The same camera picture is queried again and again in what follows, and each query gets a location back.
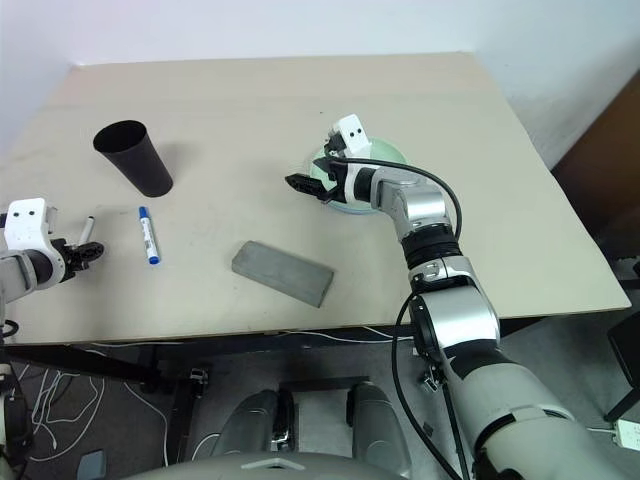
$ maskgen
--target gray foam block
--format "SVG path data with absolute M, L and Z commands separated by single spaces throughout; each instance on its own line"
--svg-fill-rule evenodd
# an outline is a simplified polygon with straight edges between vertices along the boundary
M 249 241 L 238 251 L 231 269 L 314 307 L 320 307 L 333 270 L 315 262 Z

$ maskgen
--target gray floor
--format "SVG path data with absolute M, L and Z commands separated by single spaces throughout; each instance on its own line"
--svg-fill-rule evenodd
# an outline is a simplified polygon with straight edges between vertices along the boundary
M 634 300 L 640 307 L 640 296 L 635 294 Z M 507 337 L 503 347 L 508 356 L 538 375 L 581 422 L 590 427 L 606 427 L 603 413 L 622 398 L 629 387 L 605 332 L 630 313 L 627 310 L 549 318 Z M 277 388 L 282 381 L 366 375 L 396 402 L 389 354 L 388 345 L 358 345 L 213 357 L 211 388 L 197 406 L 189 451 L 204 435 L 220 431 L 227 416 L 245 396 L 263 388 Z M 411 357 L 410 345 L 402 346 L 400 357 L 409 402 L 418 418 L 435 429 L 434 440 L 457 465 L 441 395 L 426 395 L 416 385 L 414 380 L 422 371 L 422 365 Z M 33 398 L 38 387 L 39 380 L 32 379 L 26 382 L 25 390 Z M 52 416 L 75 415 L 91 394 L 87 380 L 76 379 L 63 401 L 54 407 Z M 165 412 L 170 409 L 168 397 L 147 398 Z M 295 399 L 299 404 L 300 449 L 349 456 L 351 432 L 344 422 L 346 390 L 296 394 Z M 411 430 L 397 402 L 396 411 L 410 446 L 414 478 L 445 479 L 445 474 Z M 640 405 L 625 418 L 640 421 Z M 56 425 L 58 451 L 69 445 L 83 426 L 84 421 Z M 162 435 L 162 421 L 156 413 L 133 398 L 121 384 L 107 382 L 102 406 L 83 440 L 58 460 L 30 463 L 27 474 L 32 480 L 73 479 L 80 455 L 103 448 L 108 455 L 108 478 L 123 478 L 160 466 Z M 638 477 L 640 452 L 616 447 L 608 434 L 592 435 L 619 468 L 630 478 Z M 200 455 L 206 456 L 210 448 L 211 444 L 205 446 Z M 33 456 L 52 453 L 50 437 L 38 433 Z

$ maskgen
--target black cup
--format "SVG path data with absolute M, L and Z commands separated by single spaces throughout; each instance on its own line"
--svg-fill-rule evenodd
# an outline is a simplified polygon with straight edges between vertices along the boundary
M 112 123 L 93 137 L 93 148 L 107 157 L 143 195 L 159 197 L 173 186 L 147 134 L 136 120 Z

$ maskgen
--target beige tabletop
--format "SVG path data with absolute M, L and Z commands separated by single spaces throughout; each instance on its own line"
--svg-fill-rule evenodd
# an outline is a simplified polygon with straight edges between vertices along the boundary
M 75 279 L 11 304 L 14 341 L 77 342 L 381 325 L 409 291 L 385 215 L 340 213 L 284 182 L 332 123 L 367 133 L 444 178 L 461 246 L 503 318 L 629 301 L 500 91 L 467 54 L 123 64 L 74 69 L 0 170 L 0 201 L 44 197 L 56 235 L 94 215 L 106 252 Z M 92 138 L 144 122 L 175 185 L 143 197 Z M 162 261 L 147 263 L 138 206 Z M 231 271 L 256 240 L 335 269 L 321 308 Z

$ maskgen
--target blue marker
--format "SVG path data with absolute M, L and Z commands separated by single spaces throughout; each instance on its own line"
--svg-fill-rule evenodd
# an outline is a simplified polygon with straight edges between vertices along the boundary
M 153 229 L 151 228 L 151 220 L 147 214 L 146 207 L 140 207 L 140 223 L 142 224 L 142 234 L 144 235 L 144 248 L 147 251 L 147 258 L 151 265 L 155 265 L 160 262 L 158 256 L 158 247 L 156 247 L 156 240 L 153 238 Z

